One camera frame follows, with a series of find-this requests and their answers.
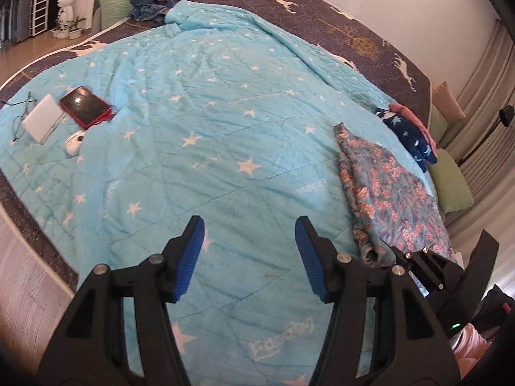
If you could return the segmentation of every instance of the red smartphone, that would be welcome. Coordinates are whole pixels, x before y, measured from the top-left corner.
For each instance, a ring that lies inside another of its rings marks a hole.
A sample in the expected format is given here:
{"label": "red smartphone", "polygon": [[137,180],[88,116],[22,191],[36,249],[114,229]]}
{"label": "red smartphone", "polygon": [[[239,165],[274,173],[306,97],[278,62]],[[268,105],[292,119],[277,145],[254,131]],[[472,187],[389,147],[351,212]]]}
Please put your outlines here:
{"label": "red smartphone", "polygon": [[67,112],[84,130],[114,117],[111,106],[86,87],[78,87],[59,100]]}

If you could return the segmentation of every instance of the white power bank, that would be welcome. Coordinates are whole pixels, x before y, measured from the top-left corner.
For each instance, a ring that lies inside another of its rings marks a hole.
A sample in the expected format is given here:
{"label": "white power bank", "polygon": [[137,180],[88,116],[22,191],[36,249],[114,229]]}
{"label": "white power bank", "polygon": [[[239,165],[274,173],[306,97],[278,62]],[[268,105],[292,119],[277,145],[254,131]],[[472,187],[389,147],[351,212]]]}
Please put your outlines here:
{"label": "white power bank", "polygon": [[47,94],[22,121],[22,126],[37,143],[44,143],[63,116],[63,109]]}

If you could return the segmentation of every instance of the curtain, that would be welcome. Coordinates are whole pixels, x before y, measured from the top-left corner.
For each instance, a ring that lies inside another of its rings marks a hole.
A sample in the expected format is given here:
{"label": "curtain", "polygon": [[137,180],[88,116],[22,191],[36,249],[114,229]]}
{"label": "curtain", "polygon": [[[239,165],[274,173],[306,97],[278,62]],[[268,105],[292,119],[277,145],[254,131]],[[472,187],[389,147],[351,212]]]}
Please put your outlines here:
{"label": "curtain", "polygon": [[[483,138],[499,109],[515,104],[515,46],[501,22],[458,102],[469,122],[447,148],[455,160]],[[460,171],[475,205],[446,216],[453,247],[467,262],[481,231],[490,232],[500,249],[489,288],[496,283],[515,296],[515,123],[499,125]]]}

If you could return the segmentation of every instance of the white computer mouse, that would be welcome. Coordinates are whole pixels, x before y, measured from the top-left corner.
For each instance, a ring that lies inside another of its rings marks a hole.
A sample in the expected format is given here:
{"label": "white computer mouse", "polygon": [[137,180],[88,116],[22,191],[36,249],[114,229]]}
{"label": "white computer mouse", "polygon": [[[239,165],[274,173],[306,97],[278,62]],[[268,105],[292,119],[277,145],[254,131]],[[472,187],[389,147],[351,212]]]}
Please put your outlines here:
{"label": "white computer mouse", "polygon": [[82,144],[84,135],[86,135],[86,131],[80,131],[74,133],[68,139],[66,139],[66,142],[64,143],[64,148],[70,156],[74,157],[79,154],[80,145]]}

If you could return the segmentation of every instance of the blue blanket pile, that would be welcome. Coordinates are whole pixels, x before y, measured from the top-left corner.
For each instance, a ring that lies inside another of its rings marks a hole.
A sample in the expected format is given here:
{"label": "blue blanket pile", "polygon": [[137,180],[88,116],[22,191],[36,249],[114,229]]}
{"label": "blue blanket pile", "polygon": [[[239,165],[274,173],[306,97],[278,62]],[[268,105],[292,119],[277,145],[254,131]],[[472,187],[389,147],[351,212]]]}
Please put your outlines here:
{"label": "blue blanket pile", "polygon": [[371,113],[392,99],[320,48],[234,7],[182,1],[166,23],[30,81],[12,102],[84,85],[119,111],[69,158],[70,118],[44,145],[11,144],[23,107],[4,107],[0,167],[81,281],[98,262],[160,252],[202,216],[190,289],[169,308],[192,384],[301,386],[331,308],[311,291],[295,219],[358,256],[333,126],[380,143],[431,192],[429,181]]}

